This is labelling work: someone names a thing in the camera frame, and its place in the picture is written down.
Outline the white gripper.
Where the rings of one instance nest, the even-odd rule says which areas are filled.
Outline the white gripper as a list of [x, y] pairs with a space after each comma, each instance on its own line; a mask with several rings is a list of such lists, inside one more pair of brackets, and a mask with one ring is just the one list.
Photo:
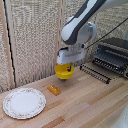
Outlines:
[[[67, 64], [70, 62], [75, 62], [81, 60], [84, 57], [85, 50], [83, 48], [76, 48], [73, 51], [68, 49], [60, 49], [57, 54], [57, 63], [58, 64]], [[71, 72], [71, 65], [68, 67], [67, 71]]]

